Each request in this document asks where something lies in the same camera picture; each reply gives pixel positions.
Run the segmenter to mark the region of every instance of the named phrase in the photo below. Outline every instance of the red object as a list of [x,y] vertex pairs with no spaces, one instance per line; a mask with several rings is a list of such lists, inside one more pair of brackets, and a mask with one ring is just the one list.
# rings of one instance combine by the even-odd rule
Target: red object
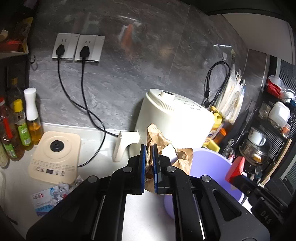
[[229,168],[225,180],[229,183],[231,183],[231,179],[240,176],[244,170],[244,157],[238,156],[234,162],[231,164],[231,167]]
[[19,51],[22,46],[22,41],[8,40],[0,43],[0,51]]
[[9,127],[7,117],[3,118],[3,123],[4,123],[4,126],[5,126],[5,131],[6,131],[6,134],[7,134],[8,138],[12,139],[13,135],[12,135],[11,129]]
[[267,92],[279,98],[281,95],[281,88],[274,83],[272,83],[269,79],[267,80]]

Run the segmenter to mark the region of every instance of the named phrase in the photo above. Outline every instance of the red plastic bag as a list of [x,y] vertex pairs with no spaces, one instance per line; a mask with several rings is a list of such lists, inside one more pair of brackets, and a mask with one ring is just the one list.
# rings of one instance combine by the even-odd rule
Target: red plastic bag
[[267,92],[279,99],[281,95],[281,88],[273,84],[269,79],[267,80]]

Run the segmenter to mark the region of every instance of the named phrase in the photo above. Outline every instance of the metal pot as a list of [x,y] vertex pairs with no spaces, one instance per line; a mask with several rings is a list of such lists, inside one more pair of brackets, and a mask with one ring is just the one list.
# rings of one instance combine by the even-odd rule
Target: metal pot
[[245,139],[243,144],[239,146],[239,151],[243,157],[252,165],[262,165],[268,158],[269,144],[264,146],[256,146],[248,139]]

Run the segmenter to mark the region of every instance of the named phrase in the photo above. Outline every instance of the white plastic container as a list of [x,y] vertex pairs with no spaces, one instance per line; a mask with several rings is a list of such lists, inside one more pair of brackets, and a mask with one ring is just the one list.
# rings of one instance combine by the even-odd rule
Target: white plastic container
[[283,128],[290,118],[290,110],[282,102],[275,103],[274,107],[269,112],[268,118],[277,123]]
[[172,141],[174,148],[200,148],[214,125],[214,115],[184,96],[150,89],[143,100],[135,131],[138,144],[131,144],[130,156],[138,155],[146,144],[147,127],[155,124]]

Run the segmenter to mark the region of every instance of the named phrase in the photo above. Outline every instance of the white countertop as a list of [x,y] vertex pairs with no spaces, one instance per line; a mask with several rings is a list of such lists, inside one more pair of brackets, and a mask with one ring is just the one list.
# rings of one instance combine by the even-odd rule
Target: white countertop
[[[44,130],[77,133],[81,136],[81,150],[79,163],[87,161],[97,150],[102,138],[102,132],[93,128],[77,128],[54,124],[44,124]],[[112,151],[116,138],[106,136],[106,141],[97,156],[86,166],[78,168],[78,175],[86,179],[90,175],[99,178],[112,175],[114,171],[127,165],[128,155],[125,153],[121,162],[112,161]],[[18,222],[15,226],[25,237],[28,229],[40,217],[35,213],[30,195],[55,184],[45,183],[33,179],[28,174],[28,166],[34,147],[26,151],[19,161],[10,161],[7,169],[1,169],[6,179],[4,211],[13,220]],[[174,220],[166,213],[163,207],[163,196],[157,196],[145,191],[142,195],[128,195],[123,222],[122,240],[175,240]]]

